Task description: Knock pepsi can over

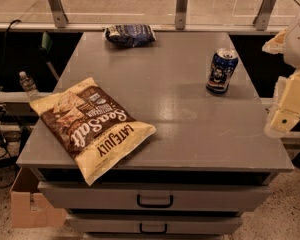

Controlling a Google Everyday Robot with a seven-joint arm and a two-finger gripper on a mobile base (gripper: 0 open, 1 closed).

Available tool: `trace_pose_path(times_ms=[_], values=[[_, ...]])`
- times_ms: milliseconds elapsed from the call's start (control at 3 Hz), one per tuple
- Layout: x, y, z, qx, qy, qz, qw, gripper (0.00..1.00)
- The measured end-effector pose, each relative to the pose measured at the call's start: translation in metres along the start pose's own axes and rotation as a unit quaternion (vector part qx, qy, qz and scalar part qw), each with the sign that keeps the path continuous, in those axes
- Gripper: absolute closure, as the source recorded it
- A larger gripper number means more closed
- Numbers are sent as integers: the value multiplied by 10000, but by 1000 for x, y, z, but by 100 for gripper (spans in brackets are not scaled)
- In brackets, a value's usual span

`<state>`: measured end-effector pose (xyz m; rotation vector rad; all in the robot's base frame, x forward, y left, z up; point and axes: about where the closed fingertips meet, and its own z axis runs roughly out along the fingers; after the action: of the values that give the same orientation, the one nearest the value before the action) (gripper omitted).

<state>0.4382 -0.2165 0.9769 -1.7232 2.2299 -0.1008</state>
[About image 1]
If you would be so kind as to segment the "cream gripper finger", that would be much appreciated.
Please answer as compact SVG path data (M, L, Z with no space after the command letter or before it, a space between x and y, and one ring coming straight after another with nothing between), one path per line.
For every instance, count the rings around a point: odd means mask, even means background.
M263 47L262 51L269 54L282 54L285 47L285 36L286 29L281 30L272 39L267 41Z
M288 78L280 76L276 82L273 105L264 126L271 138L282 138L300 121L300 69Z

